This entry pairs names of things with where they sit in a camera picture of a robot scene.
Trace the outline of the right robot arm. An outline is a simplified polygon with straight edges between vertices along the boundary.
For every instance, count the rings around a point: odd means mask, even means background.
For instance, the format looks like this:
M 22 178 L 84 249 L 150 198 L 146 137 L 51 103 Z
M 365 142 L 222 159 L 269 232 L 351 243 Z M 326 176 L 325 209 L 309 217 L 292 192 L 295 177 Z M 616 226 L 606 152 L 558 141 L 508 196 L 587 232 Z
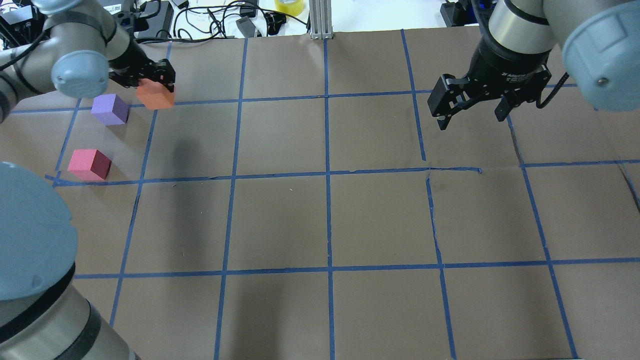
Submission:
M 639 108 L 637 0 L 471 0 L 481 39 L 463 77 L 442 74 L 427 100 L 445 130 L 459 112 L 498 100 L 504 121 L 548 105 L 572 78 L 597 110 Z

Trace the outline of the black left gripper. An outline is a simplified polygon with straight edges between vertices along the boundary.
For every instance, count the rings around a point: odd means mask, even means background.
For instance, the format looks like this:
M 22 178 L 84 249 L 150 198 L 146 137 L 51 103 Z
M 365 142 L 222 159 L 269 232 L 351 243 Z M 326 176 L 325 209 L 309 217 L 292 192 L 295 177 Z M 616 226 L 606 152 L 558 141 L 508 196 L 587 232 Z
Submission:
M 176 71 L 170 60 L 151 61 L 135 39 L 129 39 L 125 51 L 109 60 L 109 66 L 109 79 L 123 88 L 138 88 L 140 80 L 147 79 L 175 92 Z

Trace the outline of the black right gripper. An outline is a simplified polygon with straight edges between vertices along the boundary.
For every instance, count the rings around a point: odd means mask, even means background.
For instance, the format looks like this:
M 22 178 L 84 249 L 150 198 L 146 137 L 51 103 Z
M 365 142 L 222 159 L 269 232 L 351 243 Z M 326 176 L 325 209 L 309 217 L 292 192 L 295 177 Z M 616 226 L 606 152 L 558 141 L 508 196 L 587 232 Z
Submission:
M 442 74 L 430 92 L 427 105 L 439 130 L 446 130 L 455 114 L 469 109 L 472 98 L 478 96 L 501 97 L 494 110 L 498 122 L 520 105 L 540 101 L 551 77 L 547 68 L 550 53 L 522 54 L 493 38 L 480 39 L 465 77 Z

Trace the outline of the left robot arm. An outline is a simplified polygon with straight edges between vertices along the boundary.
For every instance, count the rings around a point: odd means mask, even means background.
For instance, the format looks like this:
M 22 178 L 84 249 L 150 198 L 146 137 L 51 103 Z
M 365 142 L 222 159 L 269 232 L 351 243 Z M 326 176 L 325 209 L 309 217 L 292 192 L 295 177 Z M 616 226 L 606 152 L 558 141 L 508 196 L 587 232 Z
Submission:
M 1 51 L 1 119 L 28 98 L 58 91 L 69 98 L 103 95 L 113 81 L 158 93 L 172 104 L 176 71 L 153 61 L 135 37 L 96 0 L 34 0 L 46 17 L 32 43 Z

